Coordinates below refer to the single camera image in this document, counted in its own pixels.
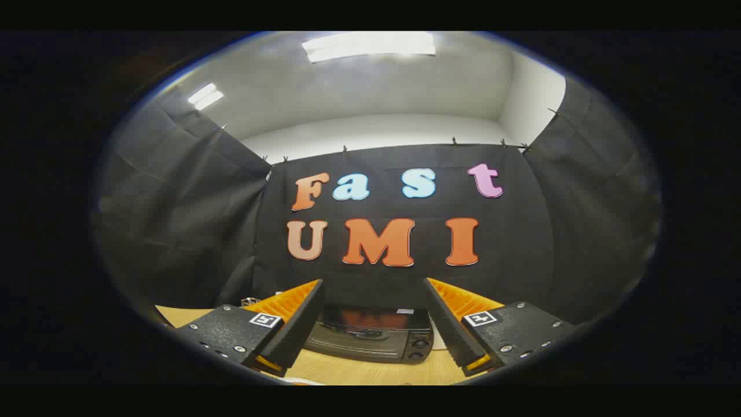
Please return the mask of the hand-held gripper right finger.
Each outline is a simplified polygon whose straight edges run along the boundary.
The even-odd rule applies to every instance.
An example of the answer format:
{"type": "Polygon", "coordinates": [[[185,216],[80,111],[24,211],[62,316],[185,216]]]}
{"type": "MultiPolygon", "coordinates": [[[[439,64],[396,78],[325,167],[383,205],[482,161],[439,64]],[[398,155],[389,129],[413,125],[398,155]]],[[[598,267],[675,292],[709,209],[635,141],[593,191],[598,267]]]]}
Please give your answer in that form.
{"type": "Polygon", "coordinates": [[[428,312],[465,376],[526,359],[577,329],[529,302],[503,304],[427,278],[428,312]]]}

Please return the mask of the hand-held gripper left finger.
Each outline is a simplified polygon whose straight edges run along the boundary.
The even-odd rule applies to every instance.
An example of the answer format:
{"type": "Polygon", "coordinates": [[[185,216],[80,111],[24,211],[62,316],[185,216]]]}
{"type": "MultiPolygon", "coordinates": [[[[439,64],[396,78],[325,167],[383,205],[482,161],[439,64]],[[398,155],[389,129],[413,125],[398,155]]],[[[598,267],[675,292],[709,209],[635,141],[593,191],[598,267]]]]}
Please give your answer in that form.
{"type": "Polygon", "coordinates": [[[325,304],[321,279],[247,305],[222,305],[175,328],[193,348],[284,377],[294,366],[325,304]]]}

